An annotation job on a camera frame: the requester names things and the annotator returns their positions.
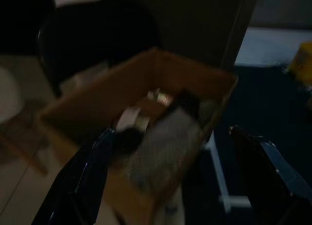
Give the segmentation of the black round object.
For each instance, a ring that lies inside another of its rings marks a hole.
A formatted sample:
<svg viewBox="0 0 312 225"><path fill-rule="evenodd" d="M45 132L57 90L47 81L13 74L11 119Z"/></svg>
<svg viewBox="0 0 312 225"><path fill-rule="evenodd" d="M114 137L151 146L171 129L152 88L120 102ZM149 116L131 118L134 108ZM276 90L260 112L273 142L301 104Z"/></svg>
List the black round object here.
<svg viewBox="0 0 312 225"><path fill-rule="evenodd" d="M144 132L136 128L127 128L115 133L113 139L113 153L114 158L130 155L135 152L144 137Z"/></svg>

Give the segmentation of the yellow container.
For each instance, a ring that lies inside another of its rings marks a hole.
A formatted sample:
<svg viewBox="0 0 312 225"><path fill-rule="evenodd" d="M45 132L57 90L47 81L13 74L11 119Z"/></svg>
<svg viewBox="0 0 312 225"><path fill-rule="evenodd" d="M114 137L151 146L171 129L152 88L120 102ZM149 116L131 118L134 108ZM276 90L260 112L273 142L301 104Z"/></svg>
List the yellow container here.
<svg viewBox="0 0 312 225"><path fill-rule="evenodd" d="M300 45L289 65L289 72L297 81L312 89L312 41Z"/></svg>

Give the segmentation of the brown cardboard box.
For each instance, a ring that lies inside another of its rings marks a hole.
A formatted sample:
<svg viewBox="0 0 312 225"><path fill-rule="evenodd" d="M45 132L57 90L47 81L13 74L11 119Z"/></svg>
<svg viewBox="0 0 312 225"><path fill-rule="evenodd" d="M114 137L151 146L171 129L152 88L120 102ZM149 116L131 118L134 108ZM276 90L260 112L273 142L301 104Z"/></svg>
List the brown cardboard box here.
<svg viewBox="0 0 312 225"><path fill-rule="evenodd" d="M123 165L109 169L104 201L128 225L153 225L156 211L170 198L198 156L203 142L210 138L220 121L237 84L235 74L203 65L157 47L144 51L115 66L87 86L78 88L43 109L38 124L63 164L78 150L84 135L109 126L129 106L138 106L151 122L164 113L165 106L146 97L160 88L170 95L187 89L200 99L219 104L211 120L194 144L193 152L159 191L141 192L124 176Z"/></svg>

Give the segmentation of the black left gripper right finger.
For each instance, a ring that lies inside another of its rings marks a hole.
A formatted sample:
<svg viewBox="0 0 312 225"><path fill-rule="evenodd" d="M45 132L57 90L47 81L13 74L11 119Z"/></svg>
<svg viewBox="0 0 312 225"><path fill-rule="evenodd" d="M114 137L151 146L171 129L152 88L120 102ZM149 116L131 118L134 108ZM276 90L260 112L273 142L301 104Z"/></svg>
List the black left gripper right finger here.
<svg viewBox="0 0 312 225"><path fill-rule="evenodd" d="M239 172L253 211L264 225L312 225L312 188L261 135L231 126Z"/></svg>

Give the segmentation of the white tape roll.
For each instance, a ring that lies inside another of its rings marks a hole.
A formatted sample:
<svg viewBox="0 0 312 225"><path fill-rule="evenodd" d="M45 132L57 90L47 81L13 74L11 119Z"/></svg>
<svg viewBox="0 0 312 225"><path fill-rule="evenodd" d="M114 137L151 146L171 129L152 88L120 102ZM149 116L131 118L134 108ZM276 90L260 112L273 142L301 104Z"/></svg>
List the white tape roll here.
<svg viewBox="0 0 312 225"><path fill-rule="evenodd" d="M128 128L135 128L139 131L146 131L150 122L150 118L141 115L141 108L127 107L120 116L116 131L124 131Z"/></svg>

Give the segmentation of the black chair with wooden legs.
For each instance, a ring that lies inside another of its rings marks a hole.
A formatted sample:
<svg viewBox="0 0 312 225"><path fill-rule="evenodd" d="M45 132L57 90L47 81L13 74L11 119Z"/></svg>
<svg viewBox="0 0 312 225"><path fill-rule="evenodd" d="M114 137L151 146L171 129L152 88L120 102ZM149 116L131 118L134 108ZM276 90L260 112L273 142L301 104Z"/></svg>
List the black chair with wooden legs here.
<svg viewBox="0 0 312 225"><path fill-rule="evenodd" d="M100 62L114 66L162 45L155 19L135 0L99 0L56 8L37 36L39 60L56 97L62 82Z"/></svg>

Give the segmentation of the clear bubble wrap sheet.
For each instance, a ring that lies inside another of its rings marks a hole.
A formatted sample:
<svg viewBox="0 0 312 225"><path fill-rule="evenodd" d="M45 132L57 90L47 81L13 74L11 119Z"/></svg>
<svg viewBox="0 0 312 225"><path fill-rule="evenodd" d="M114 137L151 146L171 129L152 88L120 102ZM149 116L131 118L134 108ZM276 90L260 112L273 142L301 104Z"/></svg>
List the clear bubble wrap sheet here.
<svg viewBox="0 0 312 225"><path fill-rule="evenodd" d="M194 153L202 128L190 112L177 107L143 132L138 149L113 158L113 165L139 189L156 191L168 184Z"/></svg>

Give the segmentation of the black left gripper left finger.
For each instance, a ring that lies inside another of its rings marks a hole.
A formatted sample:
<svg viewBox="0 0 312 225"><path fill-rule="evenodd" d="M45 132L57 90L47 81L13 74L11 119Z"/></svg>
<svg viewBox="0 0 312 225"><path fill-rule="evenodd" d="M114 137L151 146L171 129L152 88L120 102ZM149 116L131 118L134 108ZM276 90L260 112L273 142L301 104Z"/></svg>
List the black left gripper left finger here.
<svg viewBox="0 0 312 225"><path fill-rule="evenodd" d="M115 131L92 134L52 183L31 225L94 225L106 184Z"/></svg>

